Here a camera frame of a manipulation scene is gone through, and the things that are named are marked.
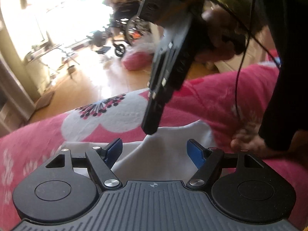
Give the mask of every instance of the black cable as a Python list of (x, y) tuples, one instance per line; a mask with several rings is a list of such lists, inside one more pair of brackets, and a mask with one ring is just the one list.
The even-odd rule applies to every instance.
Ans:
[(246, 52), (247, 52), (247, 48), (248, 48), (250, 39), (251, 39), (251, 37), (252, 37), (252, 32), (251, 32), (251, 30), (252, 30), (252, 24), (253, 24), (253, 12), (254, 12), (255, 3), (256, 3), (256, 0), (252, 0), (252, 1), (251, 1), (250, 15), (249, 15), (249, 29), (248, 29), (247, 44), (246, 44), (246, 48), (245, 48), (245, 50), (244, 50), (243, 57), (242, 57), (240, 66), (239, 66), (239, 68), (238, 68), (238, 73), (237, 73), (237, 75), (236, 75), (236, 80), (235, 80), (235, 92), (234, 92), (234, 97), (235, 97), (235, 110), (236, 110), (236, 114), (237, 114), (239, 120), (241, 120), (241, 116), (240, 116), (240, 113), (239, 113), (239, 111), (238, 111), (238, 80), (239, 80), (239, 77), (240, 77), (240, 71), (241, 71), (242, 66), (243, 66), (243, 63), (244, 63), (244, 59), (245, 59), (245, 55), (246, 55)]

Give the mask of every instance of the pink blanket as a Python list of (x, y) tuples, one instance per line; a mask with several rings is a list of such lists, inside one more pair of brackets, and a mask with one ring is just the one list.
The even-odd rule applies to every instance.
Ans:
[[(231, 152), (232, 135), (244, 122), (260, 122), (271, 98), (278, 71), (260, 65), (243, 69), (235, 114), (235, 72), (185, 82), (166, 106), (161, 126), (183, 126), (199, 119), (208, 123), (219, 148)], [(12, 203), (17, 184), (52, 156), (64, 141), (141, 141), (140, 128), (147, 104), (147, 90), (139, 90), (97, 102), (25, 126), (0, 139), (0, 229), (10, 230), (20, 220)], [(308, 172), (291, 158), (267, 159), (266, 163), (295, 188), (297, 201), (290, 221), (302, 228), (308, 216)]]

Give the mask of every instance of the silver screw head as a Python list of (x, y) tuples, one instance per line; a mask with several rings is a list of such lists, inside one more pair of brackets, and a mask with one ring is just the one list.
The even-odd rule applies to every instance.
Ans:
[(165, 78), (163, 78), (163, 80), (161, 81), (161, 85), (164, 87), (165, 85), (166, 85), (166, 79)]
[(199, 187), (204, 185), (204, 180), (201, 179), (191, 179), (189, 181), (189, 184), (194, 186), (194, 187)]
[(109, 180), (105, 180), (104, 184), (107, 187), (116, 187), (117, 185), (120, 184), (120, 182), (116, 179), (109, 179)]

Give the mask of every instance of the wheelchair wheel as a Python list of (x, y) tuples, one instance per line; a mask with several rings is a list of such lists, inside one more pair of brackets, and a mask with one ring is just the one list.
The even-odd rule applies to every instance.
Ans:
[(146, 33), (151, 33), (149, 22), (140, 19), (137, 15), (127, 21), (124, 37), (128, 44), (132, 45), (135, 40)]
[(115, 54), (116, 54), (116, 56), (123, 57), (124, 53), (125, 53), (125, 46), (123, 44), (118, 44), (115, 47)]

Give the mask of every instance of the wall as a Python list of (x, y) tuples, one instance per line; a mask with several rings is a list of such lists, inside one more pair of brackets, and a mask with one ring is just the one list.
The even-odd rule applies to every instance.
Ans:
[(43, 40), (35, 20), (33, 6), (22, 10), (20, 0), (0, 0), (0, 52), (33, 101), (49, 83), (47, 67), (37, 61), (25, 64), (24, 57), (31, 46)]

